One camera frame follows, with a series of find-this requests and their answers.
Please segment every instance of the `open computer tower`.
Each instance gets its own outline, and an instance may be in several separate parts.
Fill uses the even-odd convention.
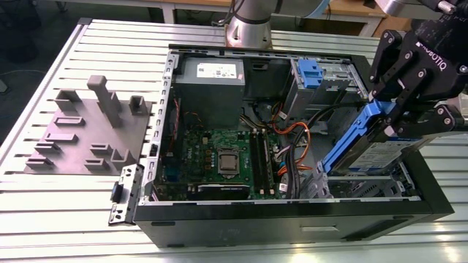
[[[123,170],[110,225],[137,224],[159,247],[315,243],[371,240],[454,213],[419,151],[378,174],[318,174],[359,107],[338,109],[310,128],[289,196],[282,167],[297,131],[279,134],[273,126],[283,130],[329,105],[369,99],[363,56],[170,50],[147,164]],[[299,74],[305,65],[321,76],[313,84]]]

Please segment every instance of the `chip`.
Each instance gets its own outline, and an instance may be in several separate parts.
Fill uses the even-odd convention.
[[[221,162],[222,162],[221,164],[222,170],[234,171],[238,169],[238,156],[222,155]]]

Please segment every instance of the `motherboard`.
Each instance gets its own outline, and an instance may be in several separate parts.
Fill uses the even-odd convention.
[[[275,178],[278,135],[266,130],[197,130],[183,137],[181,162],[155,184],[161,199],[279,199]]]

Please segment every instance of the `aluminum table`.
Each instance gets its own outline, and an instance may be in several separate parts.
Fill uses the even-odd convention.
[[[377,38],[274,31],[274,48],[365,55]],[[143,95],[158,106],[170,43],[225,45],[215,27],[93,20],[81,24],[0,148],[0,259],[139,262],[461,262],[468,261],[468,136],[438,139],[422,152],[455,214],[413,225],[370,242],[159,249],[141,229],[109,227],[118,176],[29,175],[59,89],[82,98],[90,75],[106,75],[121,99]],[[153,136],[150,120],[147,137]]]

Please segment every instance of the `ventilation holes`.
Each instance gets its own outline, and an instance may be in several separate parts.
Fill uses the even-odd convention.
[[[358,197],[362,198],[365,195],[367,195],[378,186],[374,185],[371,186]]]

